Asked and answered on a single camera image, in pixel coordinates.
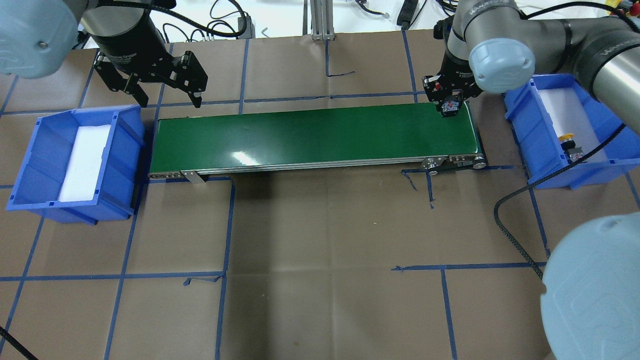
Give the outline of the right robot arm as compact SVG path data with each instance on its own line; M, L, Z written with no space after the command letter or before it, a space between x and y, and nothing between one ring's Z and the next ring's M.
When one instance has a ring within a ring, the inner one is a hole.
M551 6L594 7L608 16L543 19L514 0L460 0L455 13L434 27L445 41L436 75L422 84L443 116L482 92L505 93L535 74L567 72L621 124L580 159L497 201L494 222L545 287L540 308L549 360L639 358L639 214L592 219L563 237L544 269L499 217L503 203L567 173L614 142L624 130L639 132L639 21L590 1Z

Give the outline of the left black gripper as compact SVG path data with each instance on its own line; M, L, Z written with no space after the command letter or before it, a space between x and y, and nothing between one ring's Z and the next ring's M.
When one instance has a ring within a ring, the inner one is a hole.
M162 82L186 93L196 109L201 107L208 84L206 71L192 51L172 57L154 23L138 22L122 34L93 35L93 39L100 49L93 67L110 91L124 92L146 108L149 96L139 81Z

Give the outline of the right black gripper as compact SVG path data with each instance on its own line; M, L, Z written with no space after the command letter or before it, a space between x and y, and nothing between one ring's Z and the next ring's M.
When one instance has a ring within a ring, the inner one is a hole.
M438 74L423 76L422 85L428 101L433 104L442 104L450 96L457 96L465 101L483 93L469 62L450 50L445 51Z

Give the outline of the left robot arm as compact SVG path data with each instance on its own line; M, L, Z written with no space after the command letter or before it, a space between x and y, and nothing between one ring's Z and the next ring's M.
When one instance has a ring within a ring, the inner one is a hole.
M3 0L0 3L0 69L26 79L50 76L78 45L79 27L98 46L93 69L112 92L146 107L142 84L165 84L202 104L208 75L192 51L171 55L152 11L172 10L174 0Z

